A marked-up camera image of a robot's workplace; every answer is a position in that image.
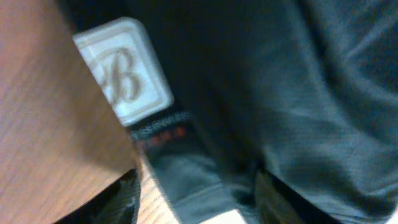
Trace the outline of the black printed cycling jersey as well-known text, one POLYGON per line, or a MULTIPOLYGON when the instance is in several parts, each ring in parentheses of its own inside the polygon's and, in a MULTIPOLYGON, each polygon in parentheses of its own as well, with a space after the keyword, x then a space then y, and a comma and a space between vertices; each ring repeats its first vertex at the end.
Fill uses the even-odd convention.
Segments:
POLYGON ((396 1, 60 1, 75 34, 145 28, 175 103, 129 127, 183 223, 387 223, 396 1))

